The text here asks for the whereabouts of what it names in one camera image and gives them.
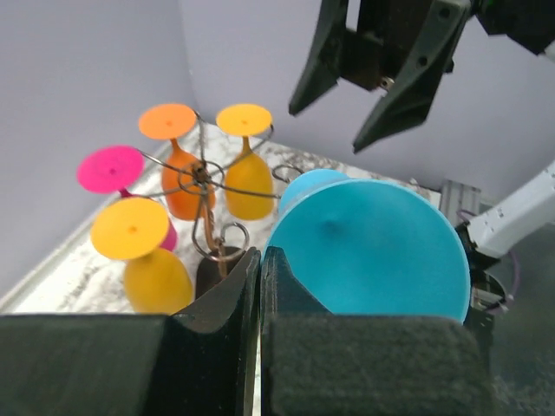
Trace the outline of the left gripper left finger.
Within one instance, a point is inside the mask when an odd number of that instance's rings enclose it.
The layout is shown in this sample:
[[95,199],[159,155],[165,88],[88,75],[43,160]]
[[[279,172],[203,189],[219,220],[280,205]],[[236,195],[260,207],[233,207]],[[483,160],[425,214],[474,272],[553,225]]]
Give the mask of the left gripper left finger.
[[4,415],[249,415],[260,254],[174,315],[5,315]]

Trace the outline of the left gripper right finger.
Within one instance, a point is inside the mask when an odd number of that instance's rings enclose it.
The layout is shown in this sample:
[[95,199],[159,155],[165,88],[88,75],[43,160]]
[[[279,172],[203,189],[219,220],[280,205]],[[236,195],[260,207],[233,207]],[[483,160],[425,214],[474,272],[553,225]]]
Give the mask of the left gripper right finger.
[[270,247],[261,272],[264,415],[493,415],[479,343],[437,317],[330,313]]

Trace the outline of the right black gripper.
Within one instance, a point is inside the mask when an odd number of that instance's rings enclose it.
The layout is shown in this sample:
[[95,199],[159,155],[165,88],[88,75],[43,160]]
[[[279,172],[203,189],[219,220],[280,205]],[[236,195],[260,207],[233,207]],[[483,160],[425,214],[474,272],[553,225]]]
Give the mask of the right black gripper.
[[310,52],[288,110],[297,116],[332,89],[340,76],[367,91],[389,89],[353,142],[353,152],[359,153],[426,121],[471,3],[361,1],[356,27],[346,29],[348,4],[321,2]]

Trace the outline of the blue wine glass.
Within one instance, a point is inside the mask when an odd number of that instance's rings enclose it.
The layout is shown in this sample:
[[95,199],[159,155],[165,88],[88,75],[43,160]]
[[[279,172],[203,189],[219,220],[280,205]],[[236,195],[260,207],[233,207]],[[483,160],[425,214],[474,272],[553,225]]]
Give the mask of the blue wine glass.
[[265,247],[282,250],[334,314],[467,317],[471,278],[459,236],[427,199],[393,182],[302,174],[285,188]]

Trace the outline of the yellow wine glass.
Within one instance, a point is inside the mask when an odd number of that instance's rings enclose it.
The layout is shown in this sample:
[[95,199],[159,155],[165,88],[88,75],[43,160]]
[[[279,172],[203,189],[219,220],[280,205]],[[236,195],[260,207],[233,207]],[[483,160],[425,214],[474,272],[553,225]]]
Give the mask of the yellow wine glass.
[[136,313],[173,315],[194,300],[185,265],[161,246],[169,225],[162,204],[129,197],[104,208],[91,227],[96,251],[126,263],[123,287]]
[[254,153],[250,137],[271,127],[271,113],[257,104],[240,103],[222,109],[216,124],[224,133],[242,138],[242,150],[225,175],[225,201],[228,211],[242,220],[259,220],[274,207],[270,168]]

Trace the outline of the yellow wine glass front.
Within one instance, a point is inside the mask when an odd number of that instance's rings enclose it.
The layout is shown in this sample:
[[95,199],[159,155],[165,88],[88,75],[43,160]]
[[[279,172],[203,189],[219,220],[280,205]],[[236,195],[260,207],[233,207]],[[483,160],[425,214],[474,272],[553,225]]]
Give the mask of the yellow wine glass front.
[[126,263],[123,287],[136,313],[173,315],[194,300],[185,265],[161,246],[169,225],[162,204],[129,197],[104,208],[91,227],[96,251]]

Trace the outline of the orange wine glass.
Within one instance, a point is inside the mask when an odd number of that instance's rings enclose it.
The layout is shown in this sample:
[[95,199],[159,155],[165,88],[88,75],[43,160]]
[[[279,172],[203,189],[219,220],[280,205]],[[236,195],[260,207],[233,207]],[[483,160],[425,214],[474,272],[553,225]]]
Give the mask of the orange wine glass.
[[194,183],[193,171],[200,160],[181,148],[178,139],[189,133],[199,121],[197,113],[181,103],[166,103],[149,108],[139,118],[139,129],[152,140],[171,142],[172,151],[163,167],[161,187],[170,213],[181,220],[194,221],[200,198],[200,187]]

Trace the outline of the pink wine glass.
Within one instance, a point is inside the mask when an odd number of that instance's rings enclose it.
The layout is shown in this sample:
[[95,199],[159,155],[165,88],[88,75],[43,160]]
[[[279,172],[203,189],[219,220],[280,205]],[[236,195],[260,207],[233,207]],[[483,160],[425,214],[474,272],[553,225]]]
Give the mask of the pink wine glass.
[[90,238],[95,249],[115,260],[172,257],[177,233],[160,202],[128,190],[142,174],[144,160],[132,146],[103,147],[77,168],[77,181],[92,193],[120,198],[95,218]]

